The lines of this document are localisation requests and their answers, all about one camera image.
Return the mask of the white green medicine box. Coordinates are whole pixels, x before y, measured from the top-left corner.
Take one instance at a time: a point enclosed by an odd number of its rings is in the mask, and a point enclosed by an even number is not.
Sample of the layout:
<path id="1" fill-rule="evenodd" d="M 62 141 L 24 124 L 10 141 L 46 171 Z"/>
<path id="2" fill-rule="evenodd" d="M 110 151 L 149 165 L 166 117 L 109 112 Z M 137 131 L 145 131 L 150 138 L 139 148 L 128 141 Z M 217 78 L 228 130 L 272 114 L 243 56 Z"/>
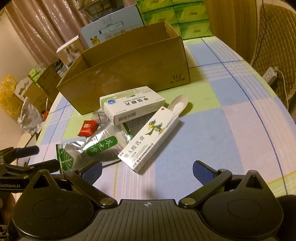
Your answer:
<path id="1" fill-rule="evenodd" d="M 100 107 L 113 125 L 139 118 L 157 111 L 165 103 L 165 98 L 147 86 L 102 96 Z"/>

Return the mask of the quilted brown chair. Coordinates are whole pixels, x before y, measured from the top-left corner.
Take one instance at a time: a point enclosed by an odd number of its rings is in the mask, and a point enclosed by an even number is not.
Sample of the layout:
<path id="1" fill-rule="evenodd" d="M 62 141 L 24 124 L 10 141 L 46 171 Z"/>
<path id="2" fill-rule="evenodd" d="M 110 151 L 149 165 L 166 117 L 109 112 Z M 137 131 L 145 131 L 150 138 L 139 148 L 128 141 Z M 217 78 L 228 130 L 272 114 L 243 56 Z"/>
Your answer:
<path id="1" fill-rule="evenodd" d="M 295 10 L 284 1 L 264 1 L 258 12 L 257 40 L 251 66 L 263 75 L 279 72 L 271 84 L 286 108 L 295 96 Z"/>

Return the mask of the brown cardboard floor box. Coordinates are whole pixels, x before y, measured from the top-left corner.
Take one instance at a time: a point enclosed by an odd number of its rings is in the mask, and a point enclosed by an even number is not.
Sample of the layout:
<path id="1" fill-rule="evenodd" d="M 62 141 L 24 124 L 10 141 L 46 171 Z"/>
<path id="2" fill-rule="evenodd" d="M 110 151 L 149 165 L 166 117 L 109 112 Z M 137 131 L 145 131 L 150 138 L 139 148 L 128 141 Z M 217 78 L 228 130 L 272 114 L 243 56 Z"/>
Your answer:
<path id="1" fill-rule="evenodd" d="M 59 61 L 50 65 L 42 63 L 35 66 L 24 79 L 18 82 L 14 95 L 21 101 L 28 97 L 30 103 L 41 113 L 49 110 L 59 93 L 57 85 L 61 77 L 57 71 L 62 66 Z"/>

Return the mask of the brown curtain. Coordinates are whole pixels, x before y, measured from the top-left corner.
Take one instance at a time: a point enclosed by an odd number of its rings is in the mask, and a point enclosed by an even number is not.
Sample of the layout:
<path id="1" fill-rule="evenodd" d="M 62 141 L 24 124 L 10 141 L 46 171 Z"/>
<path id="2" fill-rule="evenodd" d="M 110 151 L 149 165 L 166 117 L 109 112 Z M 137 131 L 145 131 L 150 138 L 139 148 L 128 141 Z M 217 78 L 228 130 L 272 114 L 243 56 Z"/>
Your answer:
<path id="1" fill-rule="evenodd" d="M 57 49 L 90 23 L 75 1 L 9 1 L 4 12 L 37 63 L 57 61 Z"/>

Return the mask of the white parrot ointment box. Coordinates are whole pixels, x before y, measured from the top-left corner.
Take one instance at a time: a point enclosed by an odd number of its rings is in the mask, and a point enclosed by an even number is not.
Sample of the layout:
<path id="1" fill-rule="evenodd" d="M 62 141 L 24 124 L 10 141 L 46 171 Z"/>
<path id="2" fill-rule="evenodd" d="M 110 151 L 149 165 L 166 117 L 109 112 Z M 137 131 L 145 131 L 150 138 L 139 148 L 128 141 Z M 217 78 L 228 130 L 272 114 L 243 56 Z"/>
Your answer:
<path id="1" fill-rule="evenodd" d="M 179 123 L 179 114 L 161 107 L 118 154 L 135 173 L 139 173 Z"/>

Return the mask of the white power strip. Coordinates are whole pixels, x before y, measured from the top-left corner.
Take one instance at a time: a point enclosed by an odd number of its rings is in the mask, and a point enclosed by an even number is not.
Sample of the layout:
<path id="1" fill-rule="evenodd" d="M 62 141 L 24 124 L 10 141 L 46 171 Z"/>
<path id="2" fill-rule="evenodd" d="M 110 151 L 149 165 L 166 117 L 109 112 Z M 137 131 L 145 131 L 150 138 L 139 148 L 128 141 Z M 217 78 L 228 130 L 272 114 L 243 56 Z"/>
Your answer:
<path id="1" fill-rule="evenodd" d="M 272 85 L 273 82 L 277 79 L 278 77 L 278 73 L 275 70 L 274 67 L 269 67 L 266 72 L 264 73 L 264 75 L 262 76 L 262 78 L 264 79 L 264 81 L 268 84 L 268 85 Z"/>

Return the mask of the light blue carton box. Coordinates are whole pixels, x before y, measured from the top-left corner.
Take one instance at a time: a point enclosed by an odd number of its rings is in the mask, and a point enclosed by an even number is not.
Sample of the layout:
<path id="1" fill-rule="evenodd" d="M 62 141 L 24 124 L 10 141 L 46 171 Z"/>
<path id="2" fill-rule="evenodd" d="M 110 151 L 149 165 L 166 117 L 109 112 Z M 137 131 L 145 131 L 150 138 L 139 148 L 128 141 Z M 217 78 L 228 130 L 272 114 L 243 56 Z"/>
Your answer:
<path id="1" fill-rule="evenodd" d="M 81 28 L 81 36 L 89 49 L 122 33 L 142 27 L 142 17 L 136 4 L 121 8 Z"/>

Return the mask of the red candy packet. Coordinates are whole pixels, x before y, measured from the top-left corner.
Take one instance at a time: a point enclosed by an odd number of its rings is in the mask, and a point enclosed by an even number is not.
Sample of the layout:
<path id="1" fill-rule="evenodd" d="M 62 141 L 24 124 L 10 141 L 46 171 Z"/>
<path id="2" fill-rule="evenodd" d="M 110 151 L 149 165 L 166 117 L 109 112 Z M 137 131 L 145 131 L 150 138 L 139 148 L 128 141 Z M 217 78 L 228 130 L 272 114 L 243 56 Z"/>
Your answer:
<path id="1" fill-rule="evenodd" d="M 85 120 L 78 133 L 79 137 L 91 137 L 98 129 L 99 124 L 94 120 Z"/>

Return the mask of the silver green tea pouch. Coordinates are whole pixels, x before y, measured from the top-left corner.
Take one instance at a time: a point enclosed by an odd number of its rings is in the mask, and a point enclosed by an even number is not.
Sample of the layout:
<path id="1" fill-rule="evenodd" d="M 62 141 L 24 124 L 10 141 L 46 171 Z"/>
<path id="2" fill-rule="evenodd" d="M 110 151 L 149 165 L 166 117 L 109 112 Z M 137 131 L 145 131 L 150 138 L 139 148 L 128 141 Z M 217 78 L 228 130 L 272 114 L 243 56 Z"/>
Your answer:
<path id="1" fill-rule="evenodd" d="M 92 162 L 114 162 L 133 136 L 126 124 L 114 126 L 108 121 L 91 137 L 56 145 L 60 173 L 81 169 Z"/>

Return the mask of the white photo product box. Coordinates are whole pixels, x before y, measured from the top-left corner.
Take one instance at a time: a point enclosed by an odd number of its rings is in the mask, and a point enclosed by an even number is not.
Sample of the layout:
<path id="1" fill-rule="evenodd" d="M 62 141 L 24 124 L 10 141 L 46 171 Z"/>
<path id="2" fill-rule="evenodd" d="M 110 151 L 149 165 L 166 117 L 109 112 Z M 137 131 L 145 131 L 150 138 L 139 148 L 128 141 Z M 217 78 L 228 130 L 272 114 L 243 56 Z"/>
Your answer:
<path id="1" fill-rule="evenodd" d="M 67 69 L 74 63 L 74 61 L 85 51 L 80 36 L 77 35 L 62 46 L 60 46 L 56 54 L 61 59 Z"/>

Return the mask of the yellow plastic bag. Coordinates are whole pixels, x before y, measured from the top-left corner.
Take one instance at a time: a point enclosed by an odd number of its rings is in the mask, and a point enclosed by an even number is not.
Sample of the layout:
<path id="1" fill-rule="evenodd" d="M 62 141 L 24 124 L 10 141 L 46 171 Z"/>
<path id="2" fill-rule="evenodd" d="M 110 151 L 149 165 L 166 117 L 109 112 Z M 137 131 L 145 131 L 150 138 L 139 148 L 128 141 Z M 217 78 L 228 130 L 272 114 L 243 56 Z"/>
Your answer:
<path id="1" fill-rule="evenodd" d="M 15 95 L 17 84 L 12 75 L 6 75 L 1 82 L 1 108 L 12 118 L 20 114 L 23 105 Z"/>

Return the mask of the white plastic spoon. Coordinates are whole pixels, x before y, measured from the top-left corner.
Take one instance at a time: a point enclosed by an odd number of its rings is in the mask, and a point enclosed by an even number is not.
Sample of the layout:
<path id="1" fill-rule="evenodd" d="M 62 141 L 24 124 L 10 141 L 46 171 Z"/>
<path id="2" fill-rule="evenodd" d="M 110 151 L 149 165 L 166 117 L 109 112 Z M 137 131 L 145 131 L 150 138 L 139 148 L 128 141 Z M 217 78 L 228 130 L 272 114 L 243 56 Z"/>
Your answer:
<path id="1" fill-rule="evenodd" d="M 188 104 L 188 98 L 181 94 L 173 99 L 168 105 L 168 109 L 175 114 L 180 115 Z"/>

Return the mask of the green tissue pack bundle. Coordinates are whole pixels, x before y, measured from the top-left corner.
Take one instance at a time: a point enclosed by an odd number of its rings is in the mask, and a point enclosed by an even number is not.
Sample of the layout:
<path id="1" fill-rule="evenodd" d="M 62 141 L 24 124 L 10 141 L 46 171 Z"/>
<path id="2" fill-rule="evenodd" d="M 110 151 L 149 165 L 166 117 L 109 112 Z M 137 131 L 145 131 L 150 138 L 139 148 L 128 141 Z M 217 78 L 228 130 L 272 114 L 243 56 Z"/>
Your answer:
<path id="1" fill-rule="evenodd" d="M 166 21 L 184 40 L 211 36 L 204 1 L 136 1 L 146 25 Z"/>

